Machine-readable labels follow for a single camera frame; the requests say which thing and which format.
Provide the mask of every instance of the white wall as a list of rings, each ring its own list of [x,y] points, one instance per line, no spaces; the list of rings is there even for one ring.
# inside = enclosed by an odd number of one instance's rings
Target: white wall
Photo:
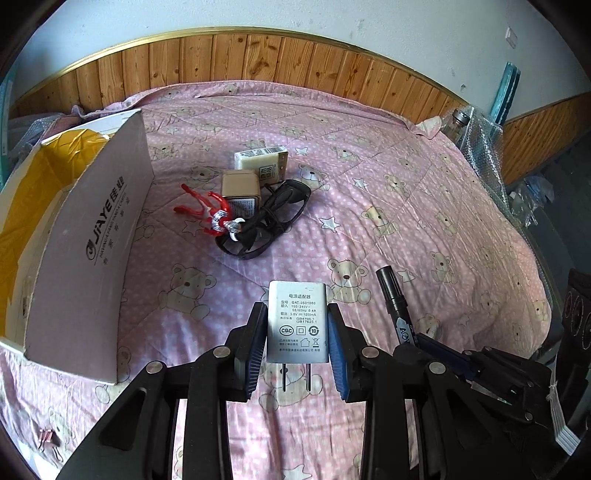
[[[182,28],[240,25],[335,38],[399,61],[489,109],[505,63],[521,69],[509,116],[591,90],[526,0],[67,0],[20,55],[15,94],[103,48]],[[517,48],[505,41],[510,25]]]

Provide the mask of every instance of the red action figure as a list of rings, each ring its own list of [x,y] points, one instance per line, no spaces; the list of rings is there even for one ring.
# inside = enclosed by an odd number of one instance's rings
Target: red action figure
[[[244,218],[236,218],[232,220],[232,217],[230,216],[230,212],[232,211],[230,204],[224,197],[215,192],[207,193],[207,196],[215,198],[219,202],[220,206],[217,208],[214,207],[207,198],[191,190],[186,184],[183,183],[181,188],[191,197],[197,199],[199,203],[201,203],[202,208],[201,210],[193,210],[192,208],[185,207],[185,205],[179,205],[174,208],[176,213],[188,213],[199,219],[209,220],[211,228],[204,228],[203,231],[205,233],[213,236],[220,236],[228,232],[230,233],[230,238],[235,242],[238,242],[236,234],[240,231],[240,223],[245,222],[245,220]]]

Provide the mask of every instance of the pink bedsheet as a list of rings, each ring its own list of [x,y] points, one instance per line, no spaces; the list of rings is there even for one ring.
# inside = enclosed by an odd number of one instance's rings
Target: pink bedsheet
[[[355,102],[263,82],[151,90],[109,111],[130,106],[143,110],[155,180],[125,277],[121,383],[98,385],[0,352],[2,422],[34,449],[39,431],[53,430],[59,442],[41,454],[55,465],[147,362],[182,364],[223,343],[253,302],[267,299],[271,280],[326,283],[345,322],[386,351],[397,340],[374,271],[387,264],[415,328],[458,351],[492,345],[528,356],[544,340],[549,308],[532,252],[429,124],[422,131]],[[173,213],[192,201],[179,184],[219,191],[235,151],[273,145],[288,148],[287,176],[313,194],[291,231],[261,257],[238,261],[199,222]],[[313,365],[310,393],[301,366],[288,366],[285,393],[278,370],[264,364],[252,400],[228,407],[235,478],[357,478],[363,406],[340,400],[328,364]],[[178,478],[183,424],[181,411]],[[413,432],[412,416],[409,425]],[[416,460],[414,441],[410,451]]]

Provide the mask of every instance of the wall switch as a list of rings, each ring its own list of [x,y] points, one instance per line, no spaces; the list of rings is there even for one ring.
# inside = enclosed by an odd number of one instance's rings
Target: wall switch
[[[517,46],[517,35],[515,35],[515,32],[511,30],[511,27],[507,27],[505,40],[509,45],[511,45],[511,48],[515,48]]]

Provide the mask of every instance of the silver screw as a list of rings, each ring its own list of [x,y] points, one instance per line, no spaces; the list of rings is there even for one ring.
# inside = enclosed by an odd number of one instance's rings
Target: silver screw
[[[441,375],[445,373],[445,365],[441,362],[431,362],[429,364],[429,370],[436,375]]]
[[[379,350],[374,346],[367,346],[361,350],[361,355],[365,358],[376,358],[379,355]]]
[[[225,345],[215,347],[213,350],[215,358],[226,358],[228,355],[230,355],[230,349]]]
[[[162,362],[154,361],[146,365],[146,371],[149,374],[157,374],[162,370]]]

